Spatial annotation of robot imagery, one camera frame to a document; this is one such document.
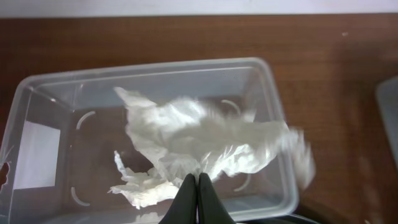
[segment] crumpled paper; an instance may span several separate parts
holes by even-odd
[[[136,91],[115,88],[128,110],[126,133],[154,168],[134,173],[115,152],[115,163],[126,185],[111,187],[140,209],[174,198],[187,174],[209,175],[214,182],[224,172],[254,174],[278,153],[292,155],[297,182],[305,188],[315,175],[310,148],[300,130],[284,121],[254,123],[255,111],[225,116],[202,101],[181,97],[155,103]]]

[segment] white wall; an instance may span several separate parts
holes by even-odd
[[[0,17],[398,12],[398,0],[0,0]]]

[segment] plastic storage box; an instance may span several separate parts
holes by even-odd
[[[152,100],[191,96],[226,113],[227,99],[257,109],[257,122],[284,119],[271,70],[256,58],[157,63],[53,73],[26,78],[18,86],[1,146],[9,164],[0,191],[0,223],[157,223],[171,200],[132,207],[122,195],[108,194],[124,184],[114,164],[118,151],[126,167],[145,172],[151,163],[124,132],[126,110],[114,92],[120,86]],[[234,220],[293,212],[297,186],[289,155],[266,168],[214,183]]]

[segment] white paper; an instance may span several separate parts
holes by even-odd
[[[55,185],[59,141],[59,129],[25,121],[14,189]]]
[[[127,184],[111,191],[123,194],[137,208],[174,198],[187,174],[198,177],[204,172],[213,182],[222,172],[229,177],[254,174],[281,152],[292,155],[301,187],[315,174],[302,131],[289,128],[285,121],[254,123],[253,110],[225,116],[215,106],[187,97],[158,105],[138,92],[115,90],[128,110],[127,135],[154,165],[148,174],[134,173],[124,168],[115,152]]]

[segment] wooden table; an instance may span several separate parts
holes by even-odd
[[[0,32],[0,131],[29,75],[260,57],[287,121],[312,144],[317,176],[303,201],[353,223],[398,220],[398,176],[375,100],[377,84],[398,75],[398,14],[21,19],[0,20]]]

